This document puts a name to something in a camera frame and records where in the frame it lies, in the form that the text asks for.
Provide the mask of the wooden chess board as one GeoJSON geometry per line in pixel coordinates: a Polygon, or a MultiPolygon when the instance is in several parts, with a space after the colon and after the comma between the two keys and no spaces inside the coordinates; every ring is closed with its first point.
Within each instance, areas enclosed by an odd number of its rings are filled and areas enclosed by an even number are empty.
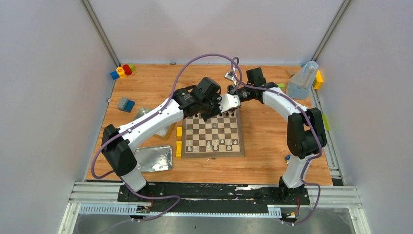
{"type": "Polygon", "coordinates": [[[204,121],[200,118],[187,117],[183,120],[182,158],[217,158],[217,157],[244,157],[245,146],[242,130],[241,115],[238,109],[234,110],[234,117],[215,117],[204,121]],[[219,140],[219,151],[214,152],[214,140],[219,140]],[[232,151],[227,151],[227,140],[231,139],[232,151]],[[187,145],[187,140],[192,140],[192,145],[187,145]],[[207,141],[212,142],[212,152],[207,152],[207,141]],[[198,152],[188,152],[187,147],[198,146],[198,152]]]}

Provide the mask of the small yellow rectangular block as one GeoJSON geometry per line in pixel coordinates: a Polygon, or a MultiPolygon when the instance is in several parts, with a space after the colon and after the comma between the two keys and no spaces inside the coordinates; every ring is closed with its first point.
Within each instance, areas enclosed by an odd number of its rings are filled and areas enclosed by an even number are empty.
{"type": "Polygon", "coordinates": [[[183,135],[183,127],[182,126],[178,126],[177,130],[176,130],[176,137],[178,139],[181,139],[183,135]]]}

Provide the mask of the yellow arch block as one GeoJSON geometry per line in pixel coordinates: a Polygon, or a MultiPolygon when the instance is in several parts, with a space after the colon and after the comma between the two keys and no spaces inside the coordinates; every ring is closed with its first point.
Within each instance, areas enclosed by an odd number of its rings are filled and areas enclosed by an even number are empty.
{"type": "Polygon", "coordinates": [[[182,141],[176,141],[176,152],[175,156],[178,158],[182,157],[182,141]]]}

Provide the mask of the gold tin with white pieces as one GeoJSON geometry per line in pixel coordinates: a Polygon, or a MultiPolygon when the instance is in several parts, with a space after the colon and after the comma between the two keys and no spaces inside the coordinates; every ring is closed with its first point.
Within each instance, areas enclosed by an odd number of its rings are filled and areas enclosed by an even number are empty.
{"type": "MultiPolygon", "coordinates": [[[[138,113],[135,115],[134,119],[133,119],[133,123],[135,124],[135,122],[137,120],[139,120],[142,116],[147,115],[148,113],[150,113],[152,111],[152,109],[149,108],[145,108],[142,107],[138,113]]],[[[166,122],[155,122],[156,119],[151,119],[148,121],[149,126],[151,127],[152,130],[154,129],[158,129],[158,132],[155,133],[153,135],[153,137],[162,139],[162,140],[167,140],[175,126],[175,123],[166,125],[166,122]]]]}

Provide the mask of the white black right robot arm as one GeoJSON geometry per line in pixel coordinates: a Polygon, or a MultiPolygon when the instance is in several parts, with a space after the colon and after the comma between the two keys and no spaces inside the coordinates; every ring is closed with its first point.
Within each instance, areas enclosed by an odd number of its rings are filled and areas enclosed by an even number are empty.
{"type": "Polygon", "coordinates": [[[322,114],[318,108],[306,108],[287,96],[277,84],[267,82],[260,67],[248,70],[247,83],[235,89],[237,76],[234,71],[225,78],[234,84],[228,92],[237,95],[241,102],[252,99],[271,107],[287,122],[287,146],[291,153],[289,164],[280,178],[278,197],[283,203],[291,203],[306,182],[304,178],[312,160],[322,156],[326,145],[326,133],[322,114]]]}

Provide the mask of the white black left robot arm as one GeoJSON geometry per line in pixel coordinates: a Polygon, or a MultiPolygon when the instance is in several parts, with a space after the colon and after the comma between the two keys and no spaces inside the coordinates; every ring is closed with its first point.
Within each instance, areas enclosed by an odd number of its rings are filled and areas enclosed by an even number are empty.
{"type": "Polygon", "coordinates": [[[162,104],[137,120],[118,128],[110,124],[104,129],[101,152],[114,173],[129,186],[135,200],[144,201],[149,196],[147,181],[134,155],[138,146],[163,128],[186,117],[198,113],[216,115],[220,94],[220,85],[204,77],[198,85],[173,91],[162,104]]]}

